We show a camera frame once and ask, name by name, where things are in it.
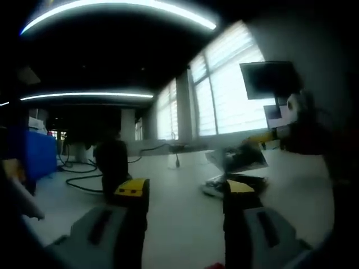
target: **window blind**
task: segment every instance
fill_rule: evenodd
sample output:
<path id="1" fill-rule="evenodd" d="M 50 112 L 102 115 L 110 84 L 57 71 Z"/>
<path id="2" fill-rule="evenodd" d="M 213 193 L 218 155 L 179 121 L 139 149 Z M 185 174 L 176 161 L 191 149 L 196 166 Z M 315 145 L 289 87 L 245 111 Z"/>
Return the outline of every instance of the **window blind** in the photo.
<path id="1" fill-rule="evenodd" d="M 247 27 L 237 22 L 191 62 L 200 136 L 267 127 L 263 106 L 275 101 L 248 100 L 240 68 L 263 60 Z"/>
<path id="2" fill-rule="evenodd" d="M 173 80 L 158 96 L 157 137 L 164 140 L 178 139 L 176 80 Z"/>

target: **fluorescent light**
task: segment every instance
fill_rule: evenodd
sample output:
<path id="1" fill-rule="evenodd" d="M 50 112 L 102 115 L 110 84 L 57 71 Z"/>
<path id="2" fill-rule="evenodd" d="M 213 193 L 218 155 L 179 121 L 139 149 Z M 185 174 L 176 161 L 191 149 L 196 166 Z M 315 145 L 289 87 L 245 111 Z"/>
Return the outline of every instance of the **fluorescent light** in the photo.
<path id="1" fill-rule="evenodd" d="M 38 24 L 39 22 L 41 22 L 53 15 L 56 15 L 63 11 L 71 10 L 73 8 L 91 6 L 91 5 L 95 5 L 95 4 L 136 4 L 139 6 L 147 6 L 147 7 L 157 8 L 159 10 L 167 11 L 167 12 L 185 17 L 185 18 L 187 18 L 191 21 L 197 22 L 198 24 L 201 24 L 211 30 L 216 28 L 216 24 L 214 24 L 213 22 L 211 22 L 205 18 L 202 18 L 201 16 L 198 16 L 190 11 L 184 10 L 183 8 L 176 7 L 172 4 L 166 4 L 166 3 L 158 2 L 156 0 L 133 0 L 133 1 L 129 1 L 129 0 L 78 0 L 78 1 L 74 1 L 71 3 L 56 7 L 54 9 L 42 14 L 41 16 L 37 17 L 36 19 L 34 19 L 33 21 L 31 21 L 29 24 L 27 24 L 25 26 L 25 28 L 22 30 L 20 35 L 22 35 L 24 32 L 26 32 L 28 29 L 30 29 L 34 25 Z"/>
<path id="2" fill-rule="evenodd" d="M 153 98 L 150 94 L 127 94 L 123 92 L 62 92 L 59 94 L 42 94 L 34 95 L 21 98 L 21 101 L 39 99 L 39 98 L 51 98 L 51 97 L 62 97 L 62 96 L 121 96 L 121 97 L 135 97 L 135 98 Z M 7 105 L 9 102 L 0 104 L 0 106 Z"/>

